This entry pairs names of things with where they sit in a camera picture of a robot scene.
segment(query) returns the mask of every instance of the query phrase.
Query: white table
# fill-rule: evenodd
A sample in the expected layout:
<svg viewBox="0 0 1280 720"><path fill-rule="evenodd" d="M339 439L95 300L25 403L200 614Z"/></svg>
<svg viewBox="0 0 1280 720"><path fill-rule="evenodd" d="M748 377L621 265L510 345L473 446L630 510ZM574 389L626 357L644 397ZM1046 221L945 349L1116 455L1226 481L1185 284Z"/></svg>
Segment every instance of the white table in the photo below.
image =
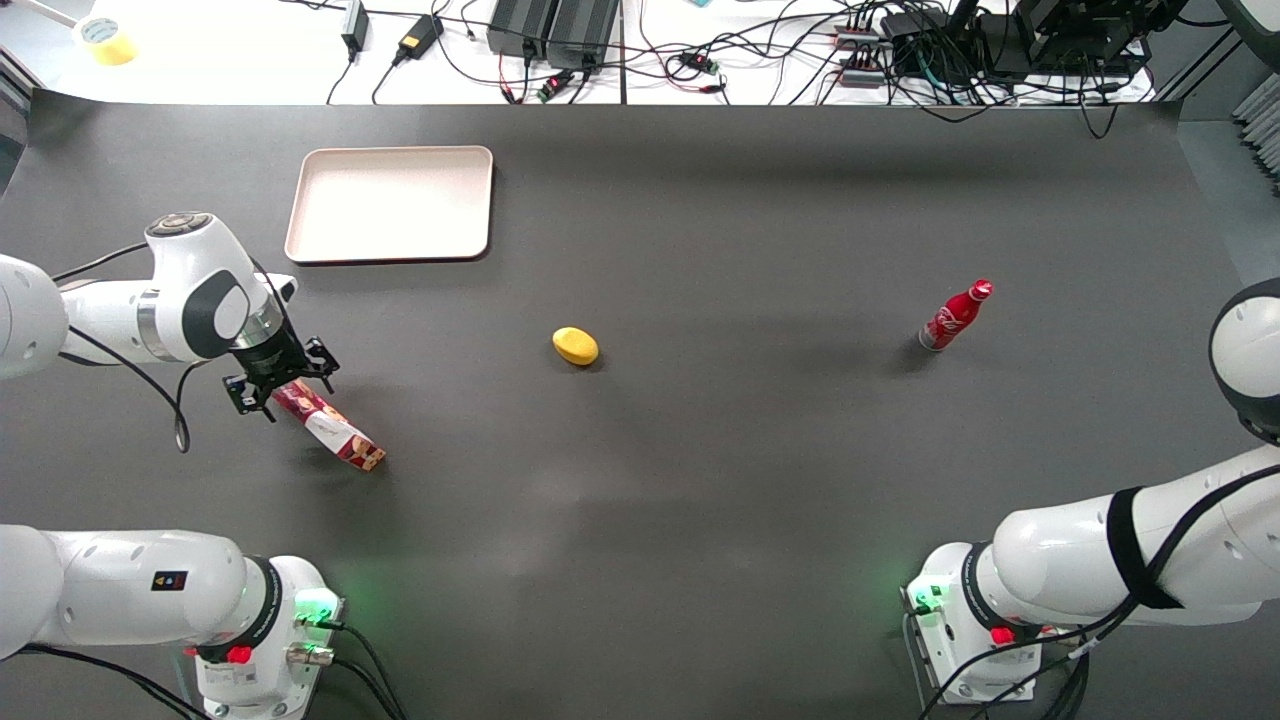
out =
<svg viewBox="0 0 1280 720"><path fill-rule="evenodd" d="M329 0L344 4L346 0ZM436 8L447 18L457 18L463 0L436 0ZM664 42L699 44L712 40L724 31L736 31L773 19L783 9L783 0L712 0L698 8L689 0L622 0L626 45L645 47L640 33L641 8L644 29L655 45ZM1005 12L1004 0L984 0L993 12ZM470 20L488 22L494 0L476 0L467 12ZM366 6L376 10L428 13L426 0L367 0ZM832 13L840 5L832 0L797 0L788 15ZM4 13L23 12L9 8ZM97 0L95 13L122 22L140 46L133 61L105 68L92 63L82 53L72 53L61 77L54 83L59 91L99 100L125 102L195 102L195 104L323 104L333 82L347 64L346 47L338 37L343 13L338 10L311 10L305 5L274 0ZM776 35L776 45L790 46L808 27L810 20L783 23ZM411 18L372 15L370 18L366 50L357 64L334 92L334 104L369 104L370 94L387 70L401 35L412 24ZM483 79L498 78L498 58L489 53L484 27L475 26L476 40L465 35L461 23L447 22L440 42L425 58L406 61L398 67L378 94L379 104L502 104L499 91L462 77L449 67L452 59L462 70ZM750 35L764 41L768 28ZM623 35L614 31L613 42ZM801 49L819 58L795 54L787 61L777 102L785 104L797 94L797 104L817 100L818 83L805 92L808 83L823 64L831 50L831 38L810 37ZM660 73L658 60L652 55L636 56L627 53L628 68L648 73ZM609 60L618 58L612 50ZM726 49L713 54L728 79L728 99L739 105L767 104L778 81L778 61L762 60L740 49ZM552 74L545 63L535 63L535 77ZM511 58L506 61L506 76L520 92L522 64ZM705 83L716 82L703 76ZM1061 86L1062 78L1041 78L1048 85ZM919 88L919 95L899 94L895 104L928 102L925 81L908 81ZM1078 79L1068 78L1068 88L1076 87ZM698 105L723 102L717 95L700 95L672 87L660 78L650 78L628 72L627 101L636 105ZM530 95L540 86L534 83ZM582 92L579 102L621 101L621 76L617 69L596 74ZM1137 101L1151 95L1148 76L1139 74L1128 87L1110 96L1112 101ZM996 97L1002 97L997 91ZM838 87L827 99L828 105L873 104L883 105L887 90L851 90ZM1019 100L1036 104L1053 100L1051 94L1038 92ZM556 102L564 102L561 96Z"/></svg>

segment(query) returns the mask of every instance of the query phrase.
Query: black strap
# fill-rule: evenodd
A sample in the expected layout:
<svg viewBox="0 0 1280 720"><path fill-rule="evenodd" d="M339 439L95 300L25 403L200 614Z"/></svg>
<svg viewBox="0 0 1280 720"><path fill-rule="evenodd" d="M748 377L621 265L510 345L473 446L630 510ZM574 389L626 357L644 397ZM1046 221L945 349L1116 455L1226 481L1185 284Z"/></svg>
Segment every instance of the black strap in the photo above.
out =
<svg viewBox="0 0 1280 720"><path fill-rule="evenodd" d="M969 605L969 611L973 612L974 619L983 628L988 630L993 628L1009 628L1014 632L1014 638L1018 642L1033 639L1039 634L1039 625L1028 625L1027 623L1004 618L987 603L987 598L982 597L982 588L978 587L978 560L982 557L982 551L987 550L988 546L991 546L989 542L973 543L969 548L969 555L965 555L964 562L960 564L960 589L964 591L965 603Z"/></svg>
<svg viewBox="0 0 1280 720"><path fill-rule="evenodd" d="M221 644L196 646L196 652L205 662L227 662L227 651L237 646L257 647L266 638L268 630L271 629L275 619L280 615L280 603L283 600L280 573L265 557L246 555L244 559L257 565L262 571L262 582L266 584L266 597L262 598L262 609L259 610L257 618L253 619L250 626L244 628L244 632L236 638Z"/></svg>
<svg viewBox="0 0 1280 720"><path fill-rule="evenodd" d="M1155 610L1174 610L1183 603L1160 587L1156 578L1147 571L1147 561L1142 559L1138 530L1133 525L1133 498L1139 491L1142 486L1111 496L1111 507L1107 509L1107 546L1111 548L1111 560L1134 600Z"/></svg>

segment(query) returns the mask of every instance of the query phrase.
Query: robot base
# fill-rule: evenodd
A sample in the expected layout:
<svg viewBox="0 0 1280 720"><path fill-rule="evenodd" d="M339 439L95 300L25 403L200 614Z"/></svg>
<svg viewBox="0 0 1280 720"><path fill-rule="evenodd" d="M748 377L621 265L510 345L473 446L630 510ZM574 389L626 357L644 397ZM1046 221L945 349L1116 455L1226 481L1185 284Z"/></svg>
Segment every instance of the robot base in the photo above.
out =
<svg viewBox="0 0 1280 720"><path fill-rule="evenodd" d="M301 557L273 557L271 565L280 574L280 612L253 659L243 665L196 660L200 693L210 717L301 720L311 703L320 667L289 662L287 651L294 646L329 647L333 630L302 625L298 618L323 612L337 619L342 600Z"/></svg>
<svg viewBox="0 0 1280 720"><path fill-rule="evenodd" d="M993 650L991 630L984 628L965 601L960 587L960 568L969 555L969 543L954 542L934 550L924 561L920 575L904 588L909 609L922 605L931 609L916 615L918 646L924 665L937 688L970 659ZM1041 666L1041 646L1011 650L974 662L947 685L942 702L975 705L987 702L1009 689ZM1029 701L1036 682L1015 691L1007 701Z"/></svg>

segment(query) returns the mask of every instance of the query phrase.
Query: white tray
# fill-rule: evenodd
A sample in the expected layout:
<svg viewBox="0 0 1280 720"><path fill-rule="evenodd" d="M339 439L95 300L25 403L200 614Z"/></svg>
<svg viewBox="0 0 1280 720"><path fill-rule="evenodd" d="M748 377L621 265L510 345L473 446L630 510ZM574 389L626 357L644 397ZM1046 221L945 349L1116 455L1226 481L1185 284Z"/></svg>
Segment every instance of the white tray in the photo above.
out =
<svg viewBox="0 0 1280 720"><path fill-rule="evenodd" d="M284 254L294 263L465 260L489 246L488 147L316 150L302 160Z"/></svg>

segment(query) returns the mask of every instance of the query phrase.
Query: green light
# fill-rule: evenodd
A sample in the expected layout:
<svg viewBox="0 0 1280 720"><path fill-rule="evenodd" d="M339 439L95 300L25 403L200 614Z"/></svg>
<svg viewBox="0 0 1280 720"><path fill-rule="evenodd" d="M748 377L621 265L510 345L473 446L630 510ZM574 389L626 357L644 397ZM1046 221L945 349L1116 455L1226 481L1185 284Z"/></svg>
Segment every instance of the green light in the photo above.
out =
<svg viewBox="0 0 1280 720"><path fill-rule="evenodd" d="M328 620L338 611L338 596L329 588L298 591L293 607L298 620Z"/></svg>

